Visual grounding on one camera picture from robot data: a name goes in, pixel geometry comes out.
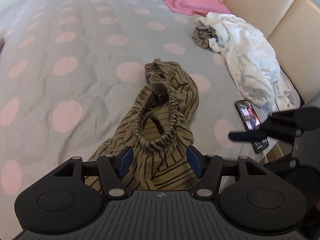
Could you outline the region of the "olive striped pants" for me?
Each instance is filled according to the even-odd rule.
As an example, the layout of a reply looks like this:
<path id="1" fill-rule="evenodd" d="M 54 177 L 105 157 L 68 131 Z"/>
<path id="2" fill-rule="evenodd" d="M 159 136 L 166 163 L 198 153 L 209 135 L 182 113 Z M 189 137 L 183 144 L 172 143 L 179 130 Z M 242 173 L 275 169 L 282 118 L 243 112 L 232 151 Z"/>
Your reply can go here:
<path id="1" fill-rule="evenodd" d="M 90 157 L 118 155 L 133 148 L 133 162 L 121 180 L 127 191 L 190 190 L 198 179 L 187 162 L 194 137 L 189 127 L 199 105 L 195 82 L 173 61 L 155 59 L 145 65 L 145 85 L 113 137 Z"/>

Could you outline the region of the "black smartphone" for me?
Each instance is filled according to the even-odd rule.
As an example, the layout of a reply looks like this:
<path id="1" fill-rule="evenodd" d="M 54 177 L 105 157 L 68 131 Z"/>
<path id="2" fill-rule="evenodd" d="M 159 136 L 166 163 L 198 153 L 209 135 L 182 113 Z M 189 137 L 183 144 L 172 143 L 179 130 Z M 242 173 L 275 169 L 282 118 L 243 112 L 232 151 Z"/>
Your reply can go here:
<path id="1" fill-rule="evenodd" d="M 255 112 L 252 103 L 249 100 L 238 100 L 234 103 L 235 108 L 244 124 L 245 130 L 254 130 L 260 125 L 260 120 Z M 255 154 L 263 152 L 267 149 L 269 142 L 267 139 L 262 141 L 257 141 L 252 143 L 253 150 Z"/>

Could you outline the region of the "cream white garment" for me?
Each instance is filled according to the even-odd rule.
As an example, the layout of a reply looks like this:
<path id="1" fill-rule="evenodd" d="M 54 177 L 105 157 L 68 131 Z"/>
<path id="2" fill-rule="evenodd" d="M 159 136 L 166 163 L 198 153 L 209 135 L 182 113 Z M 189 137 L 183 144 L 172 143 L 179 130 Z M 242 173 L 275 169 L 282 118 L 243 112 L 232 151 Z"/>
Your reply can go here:
<path id="1" fill-rule="evenodd" d="M 272 88 L 278 110 L 287 111 L 296 108 L 295 102 L 291 96 L 291 90 L 288 88 L 282 77 L 273 83 Z"/>

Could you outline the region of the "white crumpled garment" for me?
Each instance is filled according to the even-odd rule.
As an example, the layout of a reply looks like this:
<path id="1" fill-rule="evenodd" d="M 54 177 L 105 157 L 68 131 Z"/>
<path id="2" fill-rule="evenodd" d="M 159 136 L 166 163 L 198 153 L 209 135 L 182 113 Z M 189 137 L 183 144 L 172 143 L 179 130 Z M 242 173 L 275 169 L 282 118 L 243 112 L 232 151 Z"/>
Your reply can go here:
<path id="1" fill-rule="evenodd" d="M 209 12 L 195 23 L 215 31 L 209 47 L 225 59 L 242 96 L 259 107 L 273 108 L 276 98 L 273 85 L 280 79 L 280 66 L 264 34 L 232 14 Z"/>

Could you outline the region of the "beige padded headboard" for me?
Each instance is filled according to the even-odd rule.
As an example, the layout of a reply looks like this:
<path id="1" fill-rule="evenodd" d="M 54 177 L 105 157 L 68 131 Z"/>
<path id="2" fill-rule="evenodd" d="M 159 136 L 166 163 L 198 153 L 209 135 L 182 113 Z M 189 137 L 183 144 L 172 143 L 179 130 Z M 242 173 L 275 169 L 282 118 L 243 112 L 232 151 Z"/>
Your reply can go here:
<path id="1" fill-rule="evenodd" d="M 304 102 L 319 94 L 319 7 L 311 0 L 220 0 L 262 31 Z"/>

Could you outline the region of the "dark olive garment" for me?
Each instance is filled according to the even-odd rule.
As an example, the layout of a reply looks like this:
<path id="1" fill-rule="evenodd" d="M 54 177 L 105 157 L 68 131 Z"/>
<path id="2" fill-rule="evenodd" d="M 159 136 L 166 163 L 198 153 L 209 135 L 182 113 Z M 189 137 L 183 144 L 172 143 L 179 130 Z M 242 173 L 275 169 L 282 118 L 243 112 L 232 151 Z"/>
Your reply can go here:
<path id="1" fill-rule="evenodd" d="M 215 30 L 208 26 L 196 26 L 192 38 L 194 43 L 203 49 L 209 48 L 209 40 L 213 39 L 213 42 L 215 43 L 217 41 L 217 35 Z"/>

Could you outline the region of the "grey pink polka-dot bedsheet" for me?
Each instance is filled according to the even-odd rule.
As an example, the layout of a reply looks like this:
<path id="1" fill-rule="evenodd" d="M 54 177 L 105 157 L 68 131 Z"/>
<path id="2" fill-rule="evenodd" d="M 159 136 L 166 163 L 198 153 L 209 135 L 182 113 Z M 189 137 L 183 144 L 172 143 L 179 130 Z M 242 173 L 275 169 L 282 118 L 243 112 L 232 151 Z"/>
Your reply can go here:
<path id="1" fill-rule="evenodd" d="M 1 239 L 21 232 L 20 192 L 114 135 L 154 59 L 179 63 L 199 88 L 198 150 L 262 159 L 228 140 L 243 129 L 242 96 L 222 57 L 193 42 L 194 28 L 195 16 L 163 0 L 22 0 L 1 12 Z"/>

